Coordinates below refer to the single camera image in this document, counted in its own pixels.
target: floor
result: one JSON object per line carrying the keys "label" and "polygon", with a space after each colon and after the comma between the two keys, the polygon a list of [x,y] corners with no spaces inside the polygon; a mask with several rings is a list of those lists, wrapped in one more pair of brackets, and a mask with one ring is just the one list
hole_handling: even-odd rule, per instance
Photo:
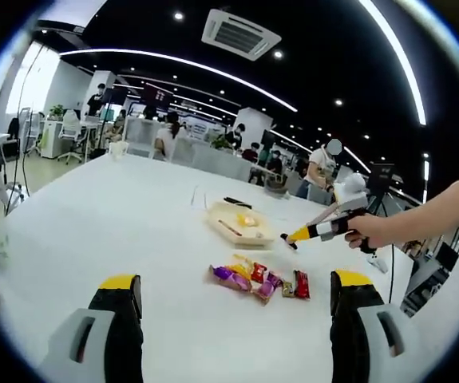
{"label": "floor", "polygon": [[[13,182],[14,180],[15,166],[16,161],[7,164],[8,182]],[[71,159],[69,164],[66,165],[65,159],[61,161],[49,160],[34,153],[25,158],[25,174],[27,183],[23,177],[22,159],[18,160],[16,180],[22,185],[27,184],[29,192],[32,194],[78,166],[80,166],[80,164],[75,159]]]}

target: red candy wrapper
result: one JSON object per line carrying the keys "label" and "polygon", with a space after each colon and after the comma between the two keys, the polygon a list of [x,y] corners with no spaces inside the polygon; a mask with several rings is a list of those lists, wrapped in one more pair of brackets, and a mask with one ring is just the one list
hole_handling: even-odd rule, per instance
{"label": "red candy wrapper", "polygon": [[296,289],[295,297],[301,299],[309,299],[309,280],[307,279],[307,274],[302,271],[295,270],[295,279],[296,279]]}
{"label": "red candy wrapper", "polygon": [[259,263],[254,262],[254,271],[252,271],[251,279],[253,281],[263,283],[264,272],[267,270],[266,266],[260,265]]}
{"label": "red candy wrapper", "polygon": [[267,280],[263,282],[258,290],[253,290],[252,293],[263,300],[263,303],[266,305],[274,294],[275,289],[280,286],[282,282],[283,280],[281,278],[270,272],[268,273]]}

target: ceiling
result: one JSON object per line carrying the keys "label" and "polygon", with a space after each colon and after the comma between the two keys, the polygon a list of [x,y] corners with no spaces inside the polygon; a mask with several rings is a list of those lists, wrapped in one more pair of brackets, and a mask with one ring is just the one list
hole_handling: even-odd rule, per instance
{"label": "ceiling", "polygon": [[[401,188],[422,198],[423,152],[430,155],[428,196],[459,177],[459,76],[427,33],[390,0],[375,0],[410,60],[424,103],[427,125],[420,126],[412,92],[400,62],[373,18],[358,0],[327,2],[108,0],[85,28],[81,40],[92,48],[137,49],[194,61],[256,85],[298,109],[297,113],[246,86],[218,74],[163,58],[122,53],[63,57],[87,69],[151,77],[182,97],[237,113],[239,106],[199,93],[199,89],[243,107],[266,109],[275,130],[306,147],[339,138],[366,164],[395,163]],[[201,41],[210,9],[224,9],[280,35],[284,58],[267,53],[249,61]],[[178,22],[176,11],[184,14]],[[35,37],[59,52],[77,48],[56,33]],[[141,79],[126,77],[130,85]],[[335,100],[342,100],[337,106]],[[226,113],[203,108],[215,116]],[[343,153],[338,161],[362,166]]]}

